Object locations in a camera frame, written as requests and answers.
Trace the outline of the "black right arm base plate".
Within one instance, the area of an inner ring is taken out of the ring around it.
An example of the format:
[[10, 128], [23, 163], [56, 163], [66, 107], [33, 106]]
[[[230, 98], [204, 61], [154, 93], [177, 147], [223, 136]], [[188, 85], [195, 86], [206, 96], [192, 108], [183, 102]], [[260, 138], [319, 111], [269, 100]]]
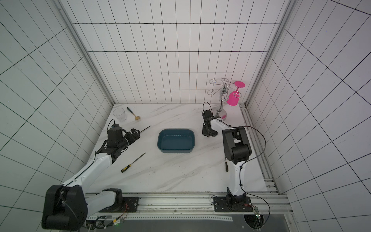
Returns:
[[211, 197], [211, 203], [214, 206], [214, 211], [218, 213], [229, 212], [253, 212], [251, 199], [245, 195], [240, 196], [225, 196]]

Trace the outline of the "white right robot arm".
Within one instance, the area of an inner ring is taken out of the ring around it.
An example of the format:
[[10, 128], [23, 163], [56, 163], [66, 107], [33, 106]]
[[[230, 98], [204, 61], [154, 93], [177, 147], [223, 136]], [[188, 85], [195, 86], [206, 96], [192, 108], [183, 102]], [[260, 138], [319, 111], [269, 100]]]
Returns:
[[252, 154], [250, 142], [243, 126], [232, 127], [221, 118], [214, 116], [211, 110], [202, 112], [202, 134], [207, 137], [222, 137], [223, 150], [227, 164], [231, 165], [231, 180], [227, 187], [228, 206], [246, 202], [247, 193], [243, 190], [244, 165]]

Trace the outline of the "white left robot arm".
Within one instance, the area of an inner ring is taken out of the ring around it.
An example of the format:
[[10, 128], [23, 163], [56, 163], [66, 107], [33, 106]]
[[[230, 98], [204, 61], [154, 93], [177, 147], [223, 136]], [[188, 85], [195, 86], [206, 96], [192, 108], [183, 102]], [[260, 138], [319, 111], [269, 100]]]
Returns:
[[85, 196], [94, 181], [140, 138], [140, 131], [126, 131], [114, 124], [107, 136], [93, 159], [77, 174], [47, 190], [41, 222], [43, 229], [77, 231], [95, 213], [119, 213], [122, 217], [137, 211], [139, 199], [124, 197], [119, 188], [106, 188], [94, 196]]

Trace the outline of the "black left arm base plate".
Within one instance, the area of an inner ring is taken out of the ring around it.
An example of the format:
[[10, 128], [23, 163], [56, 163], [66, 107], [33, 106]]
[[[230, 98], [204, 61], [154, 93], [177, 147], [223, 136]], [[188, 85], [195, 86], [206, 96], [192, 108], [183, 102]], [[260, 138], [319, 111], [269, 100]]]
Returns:
[[119, 197], [110, 207], [105, 207], [100, 213], [135, 213], [139, 203], [139, 197]]

